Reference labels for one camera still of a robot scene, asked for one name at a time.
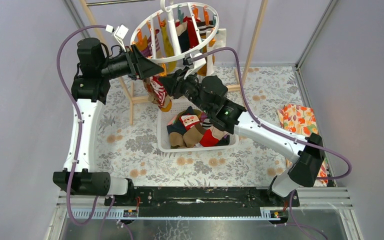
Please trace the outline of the white round clip hanger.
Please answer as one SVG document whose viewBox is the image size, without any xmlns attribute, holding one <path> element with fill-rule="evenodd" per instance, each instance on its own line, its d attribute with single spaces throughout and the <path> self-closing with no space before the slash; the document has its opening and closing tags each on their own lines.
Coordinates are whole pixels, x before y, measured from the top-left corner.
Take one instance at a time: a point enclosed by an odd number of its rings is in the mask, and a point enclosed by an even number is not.
<svg viewBox="0 0 384 240">
<path fill-rule="evenodd" d="M 193 20 L 194 27 L 196 29 L 196 35 L 198 37 L 198 42 L 199 45 L 196 47 L 189 49 L 185 52 L 181 51 L 180 45 L 179 45 L 179 40 L 178 36 L 176 33 L 176 25 L 175 25 L 175 18 L 174 18 L 174 11 L 177 10 L 177 6 L 182 6 L 187 8 L 189 10 L 190 16 Z M 206 12 L 211 12 L 212 16 L 215 19 L 215 24 L 214 27 L 211 28 L 210 35 L 206 38 L 203 39 L 200 36 L 200 30 L 198 29 L 196 19 L 198 17 L 198 12 L 197 8 L 202 7 Z M 211 6 L 206 5 L 204 3 L 200 2 L 181 2 L 181 3 L 173 3 L 171 0 L 168 5 L 166 5 L 165 0 L 160 1 L 160 10 L 154 12 L 150 16 L 148 16 L 145 20 L 143 20 L 137 28 L 133 31 L 133 34 L 130 38 L 130 42 L 132 44 L 137 43 L 137 29 L 142 29 L 144 26 L 149 26 L 149 30 L 151 33 L 151 47 L 154 48 L 156 46 L 155 44 L 155 28 L 154 28 L 154 18 L 157 18 L 161 16 L 163 13 L 166 14 L 167 20 L 167 28 L 168 28 L 168 36 L 169 39 L 171 40 L 171 45 L 174 50 L 174 56 L 171 57 L 162 57 L 162 58 L 157 58 L 156 56 L 156 50 L 152 49 L 152 55 L 150 57 L 150 60 L 153 61 L 154 63 L 161 64 L 161 63 L 167 63 L 167 62 L 173 62 L 173 61 L 178 61 L 183 59 L 186 55 L 194 52 L 201 50 L 203 47 L 205 47 L 212 38 L 215 37 L 216 32 L 219 30 L 220 27 L 220 21 L 219 21 L 219 15 L 218 12 Z"/>
</svg>

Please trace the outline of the beige tan sock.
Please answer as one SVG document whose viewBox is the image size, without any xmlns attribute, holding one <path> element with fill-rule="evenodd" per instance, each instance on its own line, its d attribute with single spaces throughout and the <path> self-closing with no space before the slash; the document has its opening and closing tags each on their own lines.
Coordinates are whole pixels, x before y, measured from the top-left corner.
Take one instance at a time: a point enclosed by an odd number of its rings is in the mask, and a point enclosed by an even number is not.
<svg viewBox="0 0 384 240">
<path fill-rule="evenodd" d="M 217 139 L 217 140 L 221 140 L 223 139 L 226 135 L 228 135 L 229 133 L 227 131 L 222 131 L 222 130 L 219 130 L 218 128 L 212 126 L 210 128 L 211 130 L 211 135 L 213 136 L 213 138 Z"/>
</svg>

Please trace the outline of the red striped santa sock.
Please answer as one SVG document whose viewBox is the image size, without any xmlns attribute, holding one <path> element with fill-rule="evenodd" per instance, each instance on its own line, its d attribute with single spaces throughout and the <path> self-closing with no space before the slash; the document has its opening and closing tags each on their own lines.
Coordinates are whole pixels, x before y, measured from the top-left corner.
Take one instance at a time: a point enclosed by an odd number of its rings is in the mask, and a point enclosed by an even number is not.
<svg viewBox="0 0 384 240">
<path fill-rule="evenodd" d="M 168 112 L 172 108 L 172 100 L 163 84 L 159 81 L 158 76 L 150 79 L 151 93 L 156 101 L 157 106 L 162 112 Z"/>
</svg>

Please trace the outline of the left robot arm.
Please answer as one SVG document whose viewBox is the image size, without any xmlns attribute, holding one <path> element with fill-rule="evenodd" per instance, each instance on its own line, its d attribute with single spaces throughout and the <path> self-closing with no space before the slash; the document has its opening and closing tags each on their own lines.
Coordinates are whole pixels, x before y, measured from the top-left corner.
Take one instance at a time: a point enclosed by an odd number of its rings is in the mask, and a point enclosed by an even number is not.
<svg viewBox="0 0 384 240">
<path fill-rule="evenodd" d="M 68 89 L 73 106 L 71 141 L 63 168 L 53 173 L 52 181 L 67 194 L 115 195 L 122 205 L 128 206 L 135 200 L 135 192 L 129 188 L 131 181 L 112 177 L 96 168 L 99 122 L 112 79 L 128 76 L 133 80 L 145 80 L 163 73 L 164 69 L 143 56 L 135 45 L 111 57 L 108 47 L 94 37 L 77 43 L 77 56 L 76 75 Z"/>
</svg>

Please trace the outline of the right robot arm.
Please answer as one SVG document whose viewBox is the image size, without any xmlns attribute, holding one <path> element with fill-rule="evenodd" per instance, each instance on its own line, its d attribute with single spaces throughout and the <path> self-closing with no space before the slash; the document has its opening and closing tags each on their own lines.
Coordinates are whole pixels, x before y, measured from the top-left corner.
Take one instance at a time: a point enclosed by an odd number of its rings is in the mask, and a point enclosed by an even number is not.
<svg viewBox="0 0 384 240">
<path fill-rule="evenodd" d="M 321 136 L 316 133 L 304 136 L 265 122 L 229 100 L 228 88 L 216 75 L 199 81 L 194 75 L 186 76 L 186 72 L 179 69 L 159 78 L 170 97 L 185 97 L 205 112 L 217 129 L 259 142 L 292 163 L 289 170 L 276 176 L 270 184 L 266 198 L 271 205 L 281 205 L 298 187 L 314 186 L 325 157 L 320 149 Z"/>
</svg>

